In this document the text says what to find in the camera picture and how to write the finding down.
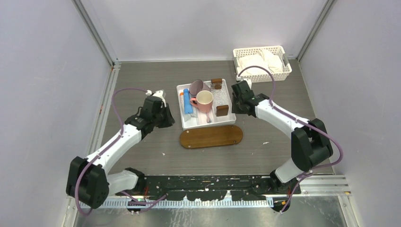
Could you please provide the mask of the pink mug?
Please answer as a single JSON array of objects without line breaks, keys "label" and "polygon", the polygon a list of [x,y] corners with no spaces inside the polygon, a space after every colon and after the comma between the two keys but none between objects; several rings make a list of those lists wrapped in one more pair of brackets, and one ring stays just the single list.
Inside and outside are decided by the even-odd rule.
[{"label": "pink mug", "polygon": [[213,106],[213,94],[207,90],[201,91],[196,97],[190,99],[190,103],[201,113],[209,113]]}]

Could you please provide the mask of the white plastic tray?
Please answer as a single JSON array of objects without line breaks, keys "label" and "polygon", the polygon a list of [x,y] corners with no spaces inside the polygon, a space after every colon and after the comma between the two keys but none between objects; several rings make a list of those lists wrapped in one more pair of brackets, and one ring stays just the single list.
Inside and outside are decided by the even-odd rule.
[{"label": "white plastic tray", "polygon": [[225,79],[196,80],[176,87],[184,130],[231,125],[236,122]]}]

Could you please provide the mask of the oval wooden tray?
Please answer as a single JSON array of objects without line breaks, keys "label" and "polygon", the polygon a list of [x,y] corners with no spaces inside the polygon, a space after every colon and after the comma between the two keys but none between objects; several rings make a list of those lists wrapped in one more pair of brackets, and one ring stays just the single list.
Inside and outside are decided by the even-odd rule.
[{"label": "oval wooden tray", "polygon": [[184,130],[179,141],[187,149],[220,147],[240,143],[243,135],[238,126],[224,125]]}]

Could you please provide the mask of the purple mug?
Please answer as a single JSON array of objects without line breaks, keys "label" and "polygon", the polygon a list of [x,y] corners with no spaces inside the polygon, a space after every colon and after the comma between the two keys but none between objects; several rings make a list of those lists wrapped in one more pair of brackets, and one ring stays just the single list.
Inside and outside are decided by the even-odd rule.
[{"label": "purple mug", "polygon": [[205,82],[198,79],[198,80],[193,81],[190,84],[188,90],[192,96],[197,96],[197,94],[201,91],[204,91],[204,90],[210,91],[210,87]]}]

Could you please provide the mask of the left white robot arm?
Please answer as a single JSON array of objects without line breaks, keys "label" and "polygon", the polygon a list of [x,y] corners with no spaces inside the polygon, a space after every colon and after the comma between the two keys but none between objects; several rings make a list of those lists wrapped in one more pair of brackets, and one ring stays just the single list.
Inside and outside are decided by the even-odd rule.
[{"label": "left white robot arm", "polygon": [[71,161],[66,194],[92,209],[100,207],[108,196],[125,190],[134,196],[141,195],[145,190],[142,172],[133,168],[112,175],[109,172],[130,148],[155,127],[171,127],[174,122],[161,91],[146,97],[138,113],[129,117],[122,129],[100,149],[86,158],[75,157]]}]

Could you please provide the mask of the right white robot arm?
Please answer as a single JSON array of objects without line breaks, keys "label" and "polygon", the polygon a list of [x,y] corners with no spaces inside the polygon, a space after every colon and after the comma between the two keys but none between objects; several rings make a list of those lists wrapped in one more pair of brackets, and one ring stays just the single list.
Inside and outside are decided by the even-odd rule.
[{"label": "right white robot arm", "polygon": [[269,188],[282,194],[289,183],[333,155],[333,149],[324,123],[315,118],[308,120],[281,108],[265,94],[256,95],[248,83],[238,82],[231,86],[235,114],[246,114],[264,120],[291,141],[291,156],[283,165],[270,173]]}]

